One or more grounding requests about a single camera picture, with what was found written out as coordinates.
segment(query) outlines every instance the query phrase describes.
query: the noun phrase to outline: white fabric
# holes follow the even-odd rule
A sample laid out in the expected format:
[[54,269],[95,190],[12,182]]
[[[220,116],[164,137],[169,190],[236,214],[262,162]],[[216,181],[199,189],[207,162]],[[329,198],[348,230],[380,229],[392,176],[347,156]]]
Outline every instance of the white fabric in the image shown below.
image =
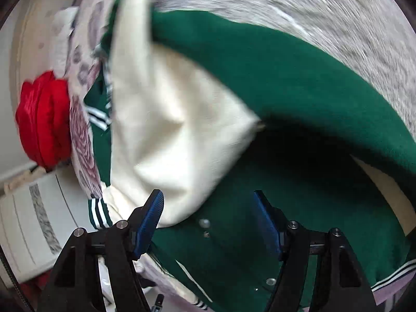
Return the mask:
[[141,264],[144,268],[142,276],[153,280],[161,290],[174,292],[176,295],[191,304],[197,303],[198,297],[180,281],[174,278],[174,276],[163,269],[158,263],[156,263],[149,254],[145,253],[134,263]]
[[254,138],[258,117],[208,72],[151,44],[150,0],[123,0],[110,55],[113,78],[110,210],[126,219],[153,189],[159,227],[194,213]]
[[197,288],[199,288],[199,290],[204,294],[204,296],[210,301],[213,302],[211,298],[209,298],[209,296],[207,295],[207,293],[205,292],[205,290],[195,281],[195,279],[191,276],[191,274],[188,272],[188,270],[180,263],[176,260],[176,263],[179,265],[179,267],[182,269],[182,271],[184,271],[184,273],[186,274],[186,276],[197,286]]
[[50,32],[49,68],[55,77],[61,79],[65,75],[67,65],[69,35],[73,31],[72,22],[78,7],[60,10],[54,16]]

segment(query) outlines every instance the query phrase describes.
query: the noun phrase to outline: black cable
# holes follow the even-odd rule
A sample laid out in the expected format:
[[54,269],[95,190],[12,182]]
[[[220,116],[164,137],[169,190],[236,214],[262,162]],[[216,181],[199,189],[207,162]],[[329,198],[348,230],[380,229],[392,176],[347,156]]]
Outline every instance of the black cable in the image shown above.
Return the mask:
[[12,268],[10,267],[10,264],[6,258],[6,255],[4,254],[3,248],[0,245],[0,261],[3,264],[7,275],[9,276],[17,295],[19,296],[20,300],[22,301],[22,303],[25,305],[25,307],[27,308],[28,311],[30,312],[35,312],[35,310],[33,309],[32,305],[29,303],[28,299],[26,298],[26,296],[24,295],[24,293],[22,292],[22,289],[20,288],[20,284],[17,281],[15,274],[12,271]]

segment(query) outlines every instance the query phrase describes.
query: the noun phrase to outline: green fabric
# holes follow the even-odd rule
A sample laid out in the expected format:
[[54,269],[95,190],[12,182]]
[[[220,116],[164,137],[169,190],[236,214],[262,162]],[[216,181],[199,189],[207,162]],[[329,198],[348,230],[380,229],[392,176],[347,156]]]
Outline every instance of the green fabric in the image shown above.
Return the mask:
[[[84,103],[87,106],[101,110],[109,115],[108,110],[105,107],[107,104],[107,88],[104,83],[102,66],[94,84],[84,97]],[[100,179],[106,186],[109,186],[111,169],[111,129],[110,126],[108,126],[108,129],[103,131],[94,123],[90,122],[90,124],[93,136],[92,148],[94,150],[94,158],[100,174]]]
[[[295,37],[208,12],[153,11],[152,34],[205,67],[267,124],[201,209],[155,232],[153,254],[174,277],[216,312],[262,311],[272,292],[265,282],[277,277],[280,266],[253,223],[256,189],[306,228],[339,227],[370,284],[405,262],[409,240],[350,154],[394,177],[415,203],[416,146],[369,84]],[[200,219],[211,222],[208,238]],[[316,266],[316,259],[309,265]],[[313,280],[309,271],[303,306],[310,303]]]
[[[265,281],[277,278],[278,264],[262,245],[251,214],[255,189],[306,228],[339,227],[370,284],[404,264],[409,243],[367,175],[334,146],[307,143],[291,131],[259,134],[202,208],[155,232],[153,243],[187,268],[221,307],[215,311],[262,311],[270,294]],[[200,219],[210,220],[210,238],[203,237]],[[163,258],[160,262],[173,276],[183,276]],[[313,283],[313,276],[308,277],[303,306],[309,305]]]
[[104,50],[104,52],[109,56],[110,55],[110,49],[111,49],[111,41],[113,39],[113,29],[114,24],[116,22],[116,16],[117,16],[117,8],[119,7],[122,0],[114,0],[112,12],[109,15],[108,18],[108,27],[106,32],[104,33],[103,37],[101,38],[101,48]]
[[88,200],[88,216],[89,216],[89,221],[91,222],[92,226],[94,227],[94,229],[97,230],[97,225],[94,222],[94,218],[92,216],[92,199]]

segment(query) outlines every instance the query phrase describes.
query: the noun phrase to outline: red fabric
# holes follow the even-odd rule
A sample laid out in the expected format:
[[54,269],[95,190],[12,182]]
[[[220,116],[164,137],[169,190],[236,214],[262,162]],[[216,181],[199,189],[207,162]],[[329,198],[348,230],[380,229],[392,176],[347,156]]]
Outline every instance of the red fabric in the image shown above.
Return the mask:
[[48,283],[49,277],[51,275],[51,271],[52,270],[46,271],[46,272],[42,273],[41,275],[38,275],[35,278],[36,286],[38,288],[40,288],[41,290],[43,290],[45,288],[46,284]]
[[69,97],[65,80],[52,71],[24,82],[16,110],[20,141],[31,160],[46,169],[71,155]]

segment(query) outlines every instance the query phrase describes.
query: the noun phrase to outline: cream fabric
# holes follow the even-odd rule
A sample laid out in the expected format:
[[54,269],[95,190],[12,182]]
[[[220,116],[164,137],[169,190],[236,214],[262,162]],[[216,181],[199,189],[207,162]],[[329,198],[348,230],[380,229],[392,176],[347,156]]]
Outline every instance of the cream fabric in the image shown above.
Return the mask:
[[370,177],[374,185],[377,186],[396,215],[404,234],[407,236],[416,227],[416,213],[409,199],[392,177],[354,156],[352,158]]
[[110,210],[126,219],[153,189],[159,227],[194,213],[254,138],[258,117],[208,72],[151,43],[150,0],[123,0],[110,56]]

